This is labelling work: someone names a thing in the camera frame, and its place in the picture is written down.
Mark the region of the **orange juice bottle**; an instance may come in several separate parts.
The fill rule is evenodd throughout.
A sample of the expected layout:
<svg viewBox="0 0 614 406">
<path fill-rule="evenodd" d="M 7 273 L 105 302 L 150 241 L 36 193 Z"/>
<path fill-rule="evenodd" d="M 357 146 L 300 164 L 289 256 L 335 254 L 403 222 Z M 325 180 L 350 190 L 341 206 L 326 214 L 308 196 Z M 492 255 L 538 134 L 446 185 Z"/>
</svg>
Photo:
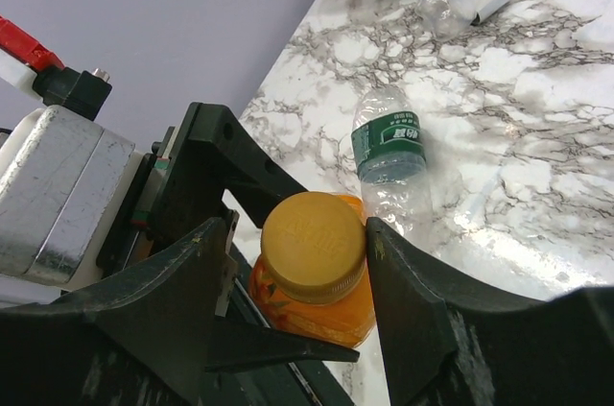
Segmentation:
<svg viewBox="0 0 614 406">
<path fill-rule="evenodd" d="M 307 191 L 276 206 L 248 293 L 275 329 L 359 346 L 375 325 L 362 201 Z"/>
</svg>

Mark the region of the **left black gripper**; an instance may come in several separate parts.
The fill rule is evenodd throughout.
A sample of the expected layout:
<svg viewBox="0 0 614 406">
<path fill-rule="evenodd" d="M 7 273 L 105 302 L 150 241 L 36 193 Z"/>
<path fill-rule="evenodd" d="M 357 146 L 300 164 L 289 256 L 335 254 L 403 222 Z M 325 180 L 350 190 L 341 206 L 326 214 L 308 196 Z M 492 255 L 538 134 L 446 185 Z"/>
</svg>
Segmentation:
<svg viewBox="0 0 614 406">
<path fill-rule="evenodd" d="M 193 103 L 187 132 L 168 129 L 143 157 L 96 259 L 115 275 L 169 248 L 210 218 L 224 222 L 224 275 L 239 214 L 223 202 L 228 191 L 262 227 L 272 210 L 307 189 L 256 143 L 232 111 Z"/>
</svg>

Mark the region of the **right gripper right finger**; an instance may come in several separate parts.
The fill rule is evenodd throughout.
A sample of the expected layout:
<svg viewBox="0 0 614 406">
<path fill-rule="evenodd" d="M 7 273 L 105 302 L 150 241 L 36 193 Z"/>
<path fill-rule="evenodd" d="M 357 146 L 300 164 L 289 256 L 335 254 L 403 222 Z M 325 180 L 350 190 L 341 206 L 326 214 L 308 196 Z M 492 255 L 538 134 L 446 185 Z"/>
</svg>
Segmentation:
<svg viewBox="0 0 614 406">
<path fill-rule="evenodd" d="M 548 301 L 501 290 L 366 224 L 380 346 L 394 405 L 609 405 L 613 291 Z"/>
</svg>

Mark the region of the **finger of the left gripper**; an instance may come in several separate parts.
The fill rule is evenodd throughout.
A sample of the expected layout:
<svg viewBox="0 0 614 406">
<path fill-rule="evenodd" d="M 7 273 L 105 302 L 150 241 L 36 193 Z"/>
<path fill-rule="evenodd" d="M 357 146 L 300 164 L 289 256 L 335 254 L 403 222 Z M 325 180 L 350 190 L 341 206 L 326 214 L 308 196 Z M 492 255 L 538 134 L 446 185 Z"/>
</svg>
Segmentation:
<svg viewBox="0 0 614 406">
<path fill-rule="evenodd" d="M 301 361 L 355 363 L 357 350 L 274 329 L 256 314 L 214 316 L 208 324 L 208 372 L 242 372 Z"/>
</svg>

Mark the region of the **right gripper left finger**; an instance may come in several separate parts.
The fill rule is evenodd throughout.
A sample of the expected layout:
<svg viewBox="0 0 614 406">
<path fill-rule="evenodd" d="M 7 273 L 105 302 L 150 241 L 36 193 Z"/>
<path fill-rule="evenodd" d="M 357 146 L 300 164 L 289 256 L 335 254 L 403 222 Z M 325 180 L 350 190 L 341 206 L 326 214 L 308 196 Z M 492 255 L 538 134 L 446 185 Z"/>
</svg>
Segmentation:
<svg viewBox="0 0 614 406">
<path fill-rule="evenodd" d="M 198 404 L 226 236 L 209 219 L 100 282 L 2 310 L 2 404 Z"/>
</svg>

